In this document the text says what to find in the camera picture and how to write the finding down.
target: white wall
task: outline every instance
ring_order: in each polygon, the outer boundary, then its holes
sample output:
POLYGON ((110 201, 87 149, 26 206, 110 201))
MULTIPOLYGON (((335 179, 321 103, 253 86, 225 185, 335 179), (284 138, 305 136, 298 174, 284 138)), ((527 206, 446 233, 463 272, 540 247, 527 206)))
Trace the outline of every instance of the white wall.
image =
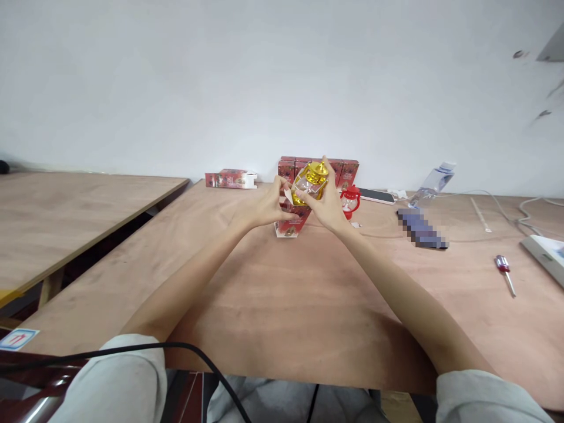
POLYGON ((563 19, 562 0, 5 1, 0 156, 268 180, 327 153, 406 189, 448 159, 451 192, 564 197, 564 65, 535 62, 563 19))

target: smartphone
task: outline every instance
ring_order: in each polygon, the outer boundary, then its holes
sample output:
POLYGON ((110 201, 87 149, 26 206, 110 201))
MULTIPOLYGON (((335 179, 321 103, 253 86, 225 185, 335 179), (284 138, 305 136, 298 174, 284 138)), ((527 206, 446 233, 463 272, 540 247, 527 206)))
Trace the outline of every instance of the smartphone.
POLYGON ((359 188, 360 198, 384 204, 395 204, 395 198, 392 194, 384 193, 382 191, 367 190, 359 188))

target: wooden table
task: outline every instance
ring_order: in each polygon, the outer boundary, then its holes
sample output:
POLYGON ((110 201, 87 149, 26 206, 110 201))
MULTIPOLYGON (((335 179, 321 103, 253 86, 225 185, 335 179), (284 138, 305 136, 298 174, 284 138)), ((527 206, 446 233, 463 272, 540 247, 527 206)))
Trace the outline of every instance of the wooden table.
MULTIPOLYGON (((258 190, 185 192, 118 249, 39 310, 23 327, 41 332, 23 351, 95 350, 258 190)), ((499 374, 546 408, 564 409, 564 290, 520 247, 523 235, 490 197, 475 196, 493 233, 484 232, 468 196, 433 202, 447 226, 447 251, 415 248, 396 207, 362 201, 359 231, 381 247, 452 313, 499 374), (505 255, 513 299, 494 265, 505 255)), ((523 199, 500 197, 512 217, 523 199)), ((564 233, 564 209, 527 205, 531 222, 564 233)), ((431 363, 346 248, 310 216, 297 239, 272 226, 253 230, 222 265, 171 340, 198 345, 226 374, 432 393, 431 363)), ((170 367, 206 370, 187 351, 170 367)))
POLYGON ((43 281, 40 307, 63 266, 187 179, 92 173, 0 176, 0 307, 43 281))

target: white sleeve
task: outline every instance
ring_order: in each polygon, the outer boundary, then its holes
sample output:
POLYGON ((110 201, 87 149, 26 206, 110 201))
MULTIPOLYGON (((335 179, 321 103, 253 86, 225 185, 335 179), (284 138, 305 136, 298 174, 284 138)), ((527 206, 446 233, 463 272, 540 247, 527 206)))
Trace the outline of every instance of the white sleeve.
POLYGON ((552 422, 519 385, 481 370, 440 375, 437 402, 437 423, 552 422))
MULTIPOLYGON (((100 349, 156 342, 154 337, 126 334, 100 349)), ((162 348, 153 348, 91 359, 78 372, 49 422, 159 423, 167 387, 164 356, 162 348)))

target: person's right hand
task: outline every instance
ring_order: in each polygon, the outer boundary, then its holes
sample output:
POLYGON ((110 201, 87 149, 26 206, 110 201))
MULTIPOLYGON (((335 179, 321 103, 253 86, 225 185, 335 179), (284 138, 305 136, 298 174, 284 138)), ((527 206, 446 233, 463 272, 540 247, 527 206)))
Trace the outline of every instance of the person's right hand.
POLYGON ((325 185, 323 197, 321 200, 316 200, 303 191, 297 190, 296 195, 311 207, 319 221, 323 226, 335 233, 339 230, 344 230, 351 227, 341 206, 341 197, 339 191, 335 186, 335 170, 327 161, 327 157, 323 156, 323 162, 327 166, 329 176, 325 185))

